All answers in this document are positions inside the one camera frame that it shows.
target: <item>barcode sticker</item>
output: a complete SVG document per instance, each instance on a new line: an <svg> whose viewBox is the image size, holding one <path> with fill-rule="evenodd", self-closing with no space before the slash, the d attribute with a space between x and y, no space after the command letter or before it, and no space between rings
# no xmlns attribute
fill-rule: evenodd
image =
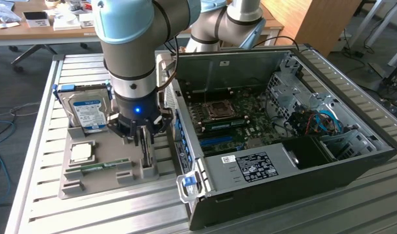
<svg viewBox="0 0 397 234"><path fill-rule="evenodd" d="M223 163L236 162L236 156L235 155L224 156L221 157L221 161Z"/></svg>

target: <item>blue latch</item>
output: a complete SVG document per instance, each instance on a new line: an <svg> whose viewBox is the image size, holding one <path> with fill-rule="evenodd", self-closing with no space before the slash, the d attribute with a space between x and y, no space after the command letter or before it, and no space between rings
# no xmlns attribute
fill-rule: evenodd
<svg viewBox="0 0 397 234"><path fill-rule="evenodd" d="M53 84L53 95L55 95L56 100L60 100L60 97L57 96L57 85L56 84Z"/></svg>
<svg viewBox="0 0 397 234"><path fill-rule="evenodd" d="M61 85L60 92L75 91L75 89L76 89L75 84L64 84L64 85Z"/></svg>
<svg viewBox="0 0 397 234"><path fill-rule="evenodd" d="M197 180L196 180L196 177L195 176L185 177L183 179L183 185L184 185L184 187L191 186L191 185L195 185L196 183L197 183Z"/></svg>

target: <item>paper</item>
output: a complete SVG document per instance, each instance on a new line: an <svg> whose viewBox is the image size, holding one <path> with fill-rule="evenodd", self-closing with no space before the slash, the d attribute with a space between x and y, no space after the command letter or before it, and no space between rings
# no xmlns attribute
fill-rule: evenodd
<svg viewBox="0 0 397 234"><path fill-rule="evenodd" d="M15 23L0 23L0 28L11 28L11 27L15 27L15 26L19 26L17 22L15 22Z"/></svg>

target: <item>power supply label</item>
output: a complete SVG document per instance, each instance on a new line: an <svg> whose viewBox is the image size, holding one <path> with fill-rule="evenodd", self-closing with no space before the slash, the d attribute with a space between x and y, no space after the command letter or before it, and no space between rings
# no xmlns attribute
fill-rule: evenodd
<svg viewBox="0 0 397 234"><path fill-rule="evenodd" d="M236 162L247 182L279 175L265 152L236 157Z"/></svg>

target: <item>motherboard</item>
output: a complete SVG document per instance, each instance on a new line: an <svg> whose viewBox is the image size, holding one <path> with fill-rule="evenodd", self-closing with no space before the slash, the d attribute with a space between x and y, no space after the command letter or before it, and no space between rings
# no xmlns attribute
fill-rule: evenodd
<svg viewBox="0 0 397 234"><path fill-rule="evenodd" d="M275 143L281 134L265 114L264 90L228 89L217 93L187 93L187 106L205 156Z"/></svg>

